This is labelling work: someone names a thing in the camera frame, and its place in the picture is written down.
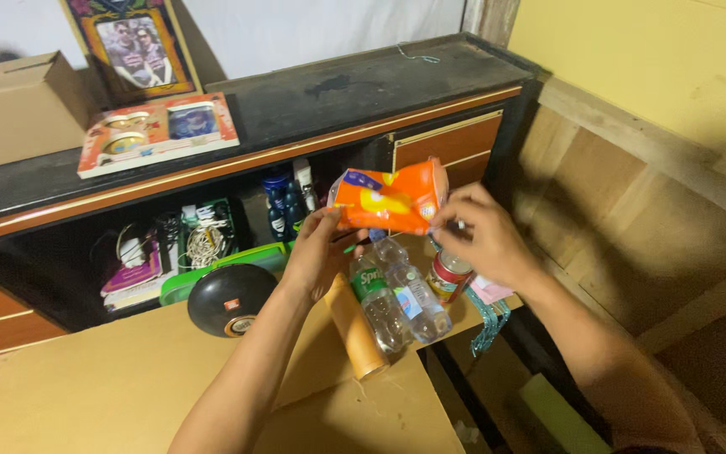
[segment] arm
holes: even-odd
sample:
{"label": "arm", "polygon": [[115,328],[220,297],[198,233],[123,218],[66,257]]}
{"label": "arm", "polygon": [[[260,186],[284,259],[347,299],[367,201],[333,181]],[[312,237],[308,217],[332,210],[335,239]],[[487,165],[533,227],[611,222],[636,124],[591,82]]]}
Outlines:
{"label": "arm", "polygon": [[703,452],[691,418],[665,379],[626,335],[605,325],[545,273],[508,213],[482,186],[454,193],[433,224],[440,227],[454,219],[473,226],[471,242],[443,229],[434,238],[472,263],[477,273],[523,296],[580,390],[610,422],[617,449],[654,445]]}
{"label": "arm", "polygon": [[131,75],[131,73],[127,72],[127,69],[123,66],[114,66],[114,70],[116,71],[116,74],[119,74],[120,77],[127,80],[131,84],[135,85],[138,88],[146,88],[144,85],[138,83],[135,78]]}
{"label": "arm", "polygon": [[[281,282],[226,365],[189,411],[169,453],[250,452],[274,407],[298,333],[312,305],[327,293],[361,230],[336,242],[339,211],[308,216]],[[355,254],[360,254],[358,246]]]}

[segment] cardboard box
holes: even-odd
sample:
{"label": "cardboard box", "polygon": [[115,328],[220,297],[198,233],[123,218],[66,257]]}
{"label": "cardboard box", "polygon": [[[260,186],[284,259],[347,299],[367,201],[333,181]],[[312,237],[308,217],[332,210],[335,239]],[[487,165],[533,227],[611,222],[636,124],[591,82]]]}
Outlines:
{"label": "cardboard box", "polygon": [[95,113],[60,52],[0,63],[0,164],[83,145]]}

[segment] picture frame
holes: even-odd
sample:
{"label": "picture frame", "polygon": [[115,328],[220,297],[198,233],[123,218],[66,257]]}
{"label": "picture frame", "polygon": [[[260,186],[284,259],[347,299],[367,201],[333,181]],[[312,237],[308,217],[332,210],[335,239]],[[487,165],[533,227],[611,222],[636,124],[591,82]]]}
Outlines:
{"label": "picture frame", "polygon": [[200,95],[169,0],[60,0],[114,106]]}

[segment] orange packet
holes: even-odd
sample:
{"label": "orange packet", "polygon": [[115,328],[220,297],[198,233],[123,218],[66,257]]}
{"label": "orange packet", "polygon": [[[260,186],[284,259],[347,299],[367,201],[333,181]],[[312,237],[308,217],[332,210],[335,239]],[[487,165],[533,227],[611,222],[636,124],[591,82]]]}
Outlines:
{"label": "orange packet", "polygon": [[424,235],[447,191],[447,171],[438,158],[429,158],[393,174],[348,169],[332,185],[327,206],[341,209],[341,229]]}

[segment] stain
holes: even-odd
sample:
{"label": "stain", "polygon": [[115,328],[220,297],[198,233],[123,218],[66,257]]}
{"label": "stain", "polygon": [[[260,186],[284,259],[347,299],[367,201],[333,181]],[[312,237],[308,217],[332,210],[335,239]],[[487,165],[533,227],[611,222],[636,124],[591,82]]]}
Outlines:
{"label": "stain", "polygon": [[348,74],[339,74],[338,76],[335,76],[333,78],[329,78],[318,85],[314,86],[313,88],[307,88],[304,90],[305,95],[311,95],[315,96],[316,99],[318,99],[321,96],[321,93],[333,91],[333,90],[346,90],[352,85],[370,85],[372,87],[376,87],[377,91],[385,91],[382,87],[385,85],[383,82],[370,82],[370,81],[360,81],[360,82],[351,82],[352,78],[349,77]]}
{"label": "stain", "polygon": [[337,76],[327,79],[318,85],[316,85],[313,88],[307,88],[304,90],[304,93],[307,95],[313,95],[316,99],[318,99],[319,96],[321,96],[321,92],[323,91],[332,91],[332,90],[343,90],[347,87],[349,87],[349,81],[352,78],[348,76],[348,74],[338,74]]}
{"label": "stain", "polygon": [[691,90],[689,98],[701,99],[709,96],[721,95],[726,91],[726,77],[721,74],[713,76],[709,81],[702,83],[697,88]]}

